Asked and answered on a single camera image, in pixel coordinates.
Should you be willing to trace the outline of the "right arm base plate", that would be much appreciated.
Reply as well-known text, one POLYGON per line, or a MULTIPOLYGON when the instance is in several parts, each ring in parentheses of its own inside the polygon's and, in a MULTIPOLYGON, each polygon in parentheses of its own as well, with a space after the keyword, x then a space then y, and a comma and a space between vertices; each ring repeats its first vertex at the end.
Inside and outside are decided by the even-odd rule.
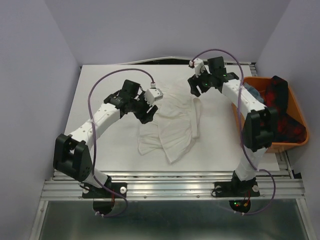
POLYGON ((257 187, 257 183, 232 183, 231 181, 218 181, 214 183, 211 195, 215 198, 243 198, 243 197, 259 197, 260 191, 254 191, 253 187, 257 187))

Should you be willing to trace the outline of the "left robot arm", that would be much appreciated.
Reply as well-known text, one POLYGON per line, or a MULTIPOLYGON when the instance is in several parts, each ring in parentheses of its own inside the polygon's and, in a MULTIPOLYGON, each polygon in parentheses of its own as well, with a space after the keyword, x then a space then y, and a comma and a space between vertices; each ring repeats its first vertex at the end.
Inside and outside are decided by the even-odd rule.
POLYGON ((133 113, 142 124, 151 122, 158 109, 155 102, 162 98, 163 93, 155 84, 144 91, 139 83, 125 80, 122 88, 109 95, 89 120, 69 135, 60 134, 56 138, 54 169, 93 186, 100 197, 108 196, 111 177, 94 167, 90 150, 96 150, 97 139, 128 113, 133 113))

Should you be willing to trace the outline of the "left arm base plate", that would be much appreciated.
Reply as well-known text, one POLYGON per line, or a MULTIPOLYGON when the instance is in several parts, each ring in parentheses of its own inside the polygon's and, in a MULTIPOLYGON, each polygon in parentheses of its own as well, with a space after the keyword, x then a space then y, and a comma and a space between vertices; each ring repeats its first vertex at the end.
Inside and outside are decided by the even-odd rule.
MULTIPOLYGON (((119 199, 114 193, 110 193, 104 188, 98 188, 92 186, 88 183, 81 183, 82 188, 82 198, 83 199, 119 199)), ((112 182, 111 191, 121 195, 122 197, 127 197, 127 183, 126 182, 112 182)))

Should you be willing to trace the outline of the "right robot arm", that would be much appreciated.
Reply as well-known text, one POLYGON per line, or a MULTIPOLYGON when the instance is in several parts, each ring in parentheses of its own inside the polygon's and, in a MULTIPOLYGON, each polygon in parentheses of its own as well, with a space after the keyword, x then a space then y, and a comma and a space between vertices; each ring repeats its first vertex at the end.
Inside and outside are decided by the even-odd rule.
POLYGON ((243 157, 235 170, 237 179, 230 182, 230 189, 233 194, 242 195, 248 190, 247 181, 255 178, 263 155, 275 139, 277 110, 258 101, 235 73, 227 72, 221 56, 209 59, 208 64, 199 58, 190 60, 189 67, 194 70, 194 75, 187 80, 192 95, 199 97, 214 88, 237 108, 243 157))

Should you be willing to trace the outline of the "white skirt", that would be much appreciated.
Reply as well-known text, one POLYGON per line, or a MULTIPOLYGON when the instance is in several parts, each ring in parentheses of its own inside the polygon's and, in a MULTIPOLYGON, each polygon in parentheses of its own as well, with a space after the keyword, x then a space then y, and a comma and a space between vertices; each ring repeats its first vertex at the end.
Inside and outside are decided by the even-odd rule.
POLYGON ((170 164, 187 154, 200 137, 202 102, 190 93, 185 78, 161 83, 163 98, 156 102, 153 121, 139 129, 138 151, 147 155, 162 150, 170 164))

